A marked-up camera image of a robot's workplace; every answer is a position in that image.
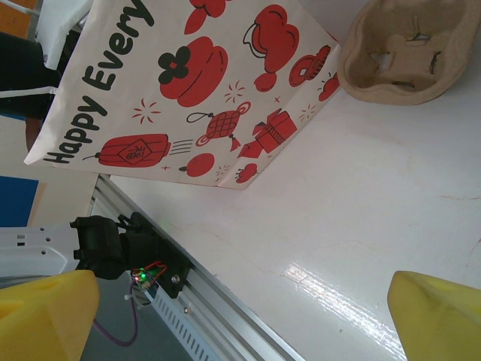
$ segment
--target red wire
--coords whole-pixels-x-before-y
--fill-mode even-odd
[[[135,304],[134,304],[134,298],[132,297],[132,292],[134,288],[135,281],[131,281],[130,286],[129,286],[129,295],[130,295],[130,307],[132,309],[132,316],[134,319],[134,335],[132,338],[128,341],[122,341],[119,340],[116,337],[113,337],[100,323],[97,322],[96,319],[93,320],[93,327],[97,329],[105,338],[107,338],[109,341],[113,342],[117,346],[121,347],[129,347],[132,346],[137,339],[138,336],[138,320],[137,320],[137,312],[135,311]]]
[[[153,286],[155,284],[155,282],[159,279],[159,277],[161,275],[163,275],[165,273],[165,271],[167,271],[167,266],[166,265],[161,265],[159,267],[164,267],[164,269],[162,269],[153,279],[153,281],[150,283],[151,286]]]
[[[144,267],[144,270],[147,270],[147,269],[155,267],[155,266],[160,267],[161,265],[162,265],[162,261],[157,261],[157,262],[149,264],[147,267]]]

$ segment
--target cable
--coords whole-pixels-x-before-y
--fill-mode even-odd
[[[93,320],[93,328],[96,329],[97,332],[103,335],[107,340],[109,340],[110,342],[120,347],[130,347],[134,344],[135,340],[137,339],[137,334],[138,334],[137,312],[135,310],[135,304],[134,304],[134,299],[132,295],[134,285],[135,285],[135,281],[132,280],[129,287],[129,296],[130,296],[130,305],[132,308],[132,316],[134,320],[134,335],[130,340],[128,341],[119,340],[118,338],[112,336],[100,323],[98,323],[96,319]]]
[[[134,285],[134,289],[132,292],[132,298],[134,299],[135,303],[137,304],[137,309],[141,310],[142,308],[147,307],[152,302],[144,295],[144,291],[138,286],[138,284]]]
[[[162,264],[162,261],[157,261],[157,262],[154,262],[154,263],[149,264],[147,267],[144,267],[144,269],[147,270],[147,269],[150,269],[150,268],[156,267],[156,266],[157,266],[157,267],[162,267],[162,266],[164,266],[164,265]]]
[[[156,283],[157,279],[158,279],[161,275],[163,275],[163,274],[165,273],[165,271],[167,271],[167,266],[166,266],[166,265],[160,265],[159,267],[164,267],[164,269],[162,269],[162,270],[154,277],[153,281],[150,283],[151,286],[153,286],[153,285]]]

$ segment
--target red print pattern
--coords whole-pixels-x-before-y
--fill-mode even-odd
[[[294,56],[299,45],[299,31],[287,23],[287,13],[282,6],[270,5],[247,30],[244,44],[250,46],[255,57],[264,59],[265,73],[254,84],[259,92],[268,92],[276,85],[276,73]]]
[[[231,152],[241,146],[241,143],[234,137],[234,130],[237,128],[241,115],[247,113],[250,103],[245,102],[237,107],[235,111],[223,111],[216,116],[213,113],[193,113],[187,118],[187,123],[195,123],[204,117],[212,118],[207,126],[205,135],[202,135],[196,145],[202,147],[209,143],[211,139],[229,137],[232,140]]]
[[[326,45],[317,55],[306,55],[300,58],[292,67],[289,84],[295,87],[300,86],[306,80],[314,79],[324,67],[330,52],[331,47]]]
[[[158,164],[170,149],[166,134],[129,135],[110,139],[93,157],[110,167],[148,168]]]
[[[186,30],[184,34],[193,34],[197,32],[203,25],[207,16],[220,17],[224,14],[225,2],[231,0],[190,0],[195,10],[187,20]]]
[[[167,99],[176,99],[185,108],[201,104],[217,88],[227,70],[228,57],[222,47],[215,47],[203,36],[176,54],[164,53],[159,66],[160,93]]]
[[[319,88],[318,90],[322,90],[322,93],[319,95],[319,101],[325,102],[328,100],[339,88],[339,78],[337,77],[337,73],[329,79],[328,81],[324,82],[324,87]]]
[[[239,158],[259,158],[263,150],[269,154],[291,138],[297,130],[289,113],[278,109],[268,116],[267,124],[260,123],[254,128],[253,135],[256,135],[256,139],[244,145]]]
[[[132,119],[142,117],[141,124],[144,123],[144,120],[146,118],[149,121],[149,123],[153,123],[153,114],[161,114],[161,111],[157,111],[154,108],[156,104],[157,102],[150,103],[150,105],[147,107],[145,104],[145,100],[141,99],[142,108],[134,108],[134,111],[136,111],[136,113],[134,114]]]
[[[200,177],[208,173],[215,162],[216,159],[212,154],[199,154],[192,158],[186,167],[179,168],[179,170],[186,172],[189,177]]]
[[[250,179],[257,174],[257,165],[255,163],[250,163],[246,165],[246,168],[239,169],[237,177],[235,178],[236,183],[242,184],[250,181]]]

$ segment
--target red coin print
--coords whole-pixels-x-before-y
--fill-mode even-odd
[[[234,130],[239,123],[241,115],[250,109],[250,102],[244,102],[235,111],[223,111],[217,115],[213,113],[192,113],[187,117],[187,123],[195,123],[204,117],[212,118],[207,126],[205,135],[202,135],[195,145],[202,147],[209,143],[211,139],[229,137],[232,140],[231,152],[238,149],[241,143],[234,137]]]
[[[332,96],[335,91],[339,88],[339,79],[337,78],[337,73],[334,76],[325,82],[323,88],[319,88],[318,90],[322,89],[322,93],[319,95],[319,101],[324,102]]]
[[[193,34],[197,32],[203,25],[207,16],[220,17],[224,14],[225,2],[230,0],[190,0],[195,10],[187,20],[184,34]]]
[[[208,173],[216,159],[210,153],[199,154],[190,160],[186,167],[179,168],[180,171],[187,172],[189,177],[200,177]]]
[[[242,184],[249,181],[254,175],[257,174],[257,165],[255,163],[250,163],[246,165],[246,168],[239,169],[237,177],[235,178],[236,183]]]
[[[331,47],[324,46],[317,55],[306,55],[300,58],[292,67],[289,75],[289,84],[292,87],[300,86],[306,80],[314,79],[321,72],[327,60]]]
[[[170,149],[166,134],[129,135],[110,139],[100,153],[85,159],[95,157],[110,167],[148,168],[158,164]]]
[[[265,73],[254,84],[259,92],[268,92],[276,85],[276,73],[294,56],[299,31],[287,23],[287,13],[282,6],[270,5],[256,17],[243,43],[250,46],[255,57],[264,59]]]
[[[159,66],[160,93],[175,99],[185,108],[201,104],[217,88],[227,70],[228,56],[222,47],[215,47],[203,36],[176,54],[164,53]]]

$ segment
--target metal rail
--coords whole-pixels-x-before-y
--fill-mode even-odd
[[[113,182],[104,175],[98,179],[93,194],[97,212],[104,217],[118,217],[120,214],[129,216],[133,212],[146,215],[131,199],[129,199]],[[170,326],[170,320],[165,319],[169,314],[162,316],[159,307],[168,304],[168,300],[162,291],[157,292],[155,297],[150,295],[153,305],[164,321],[177,336],[191,356],[202,359],[213,350],[221,360],[304,360],[292,347],[290,347],[277,333],[262,322],[248,307],[224,287],[202,265],[193,259],[174,239],[167,235],[160,227],[156,227],[159,234],[167,237],[172,244],[186,254],[194,265],[187,278],[187,284],[179,296],[171,300],[171,304],[165,307],[173,307],[176,320]],[[205,353],[198,358],[202,348],[197,347],[189,339],[186,342],[186,334],[178,332],[179,325],[186,323],[195,328],[198,337],[205,341],[208,347],[204,347]]]

